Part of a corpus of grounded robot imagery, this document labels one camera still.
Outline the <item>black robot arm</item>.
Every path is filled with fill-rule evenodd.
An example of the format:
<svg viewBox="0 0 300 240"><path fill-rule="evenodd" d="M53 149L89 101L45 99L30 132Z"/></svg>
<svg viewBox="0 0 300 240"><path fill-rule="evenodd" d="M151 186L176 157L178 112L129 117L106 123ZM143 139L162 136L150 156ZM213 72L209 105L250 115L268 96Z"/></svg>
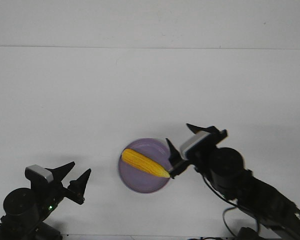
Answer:
<svg viewBox="0 0 300 240"><path fill-rule="evenodd" d="M74 162L57 168L45 168L37 164L25 168L24 175L30 187L10 192L3 201L5 214L0 219L0 240L61 240L61 232L44 221L67 198L79 205L85 201L84 194L91 169L62 184L65 176L75 166Z"/></svg>
<svg viewBox="0 0 300 240"><path fill-rule="evenodd" d="M193 136L176 149L170 140L169 175L172 179L193 165L203 182L221 200L255 219L283 240L300 240L300 209L273 186L245 168L242 155L230 147L218 147L228 136L215 126L186 125Z"/></svg>

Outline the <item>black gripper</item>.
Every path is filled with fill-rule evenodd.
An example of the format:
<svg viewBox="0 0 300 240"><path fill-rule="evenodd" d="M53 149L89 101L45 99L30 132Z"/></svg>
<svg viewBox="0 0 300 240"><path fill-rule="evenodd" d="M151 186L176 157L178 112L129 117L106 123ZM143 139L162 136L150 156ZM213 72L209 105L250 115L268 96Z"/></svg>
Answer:
<svg viewBox="0 0 300 240"><path fill-rule="evenodd" d="M86 186L92 172L90 168L76 180L71 180L68 187L64 187L61 183L74 166L75 162L72 161L57 168L45 168L48 171L46 179L48 184L30 183L30 188L35 193L39 216L41 218L47 218L64 198L78 205L84 203Z"/></svg>
<svg viewBox="0 0 300 240"><path fill-rule="evenodd" d="M218 130L215 126L200 127L190 123L186 123L186 126L194 134L207 132L210 135L191 150L187 155L189 160L183 159L172 142L168 138L165 139L170 152L168 160L171 164L171 169L168 173L172 179L183 173L190 165L195 166L200 173L205 173L208 168L207 158L209 154L217 148L218 143L228 137L226 129Z"/></svg>

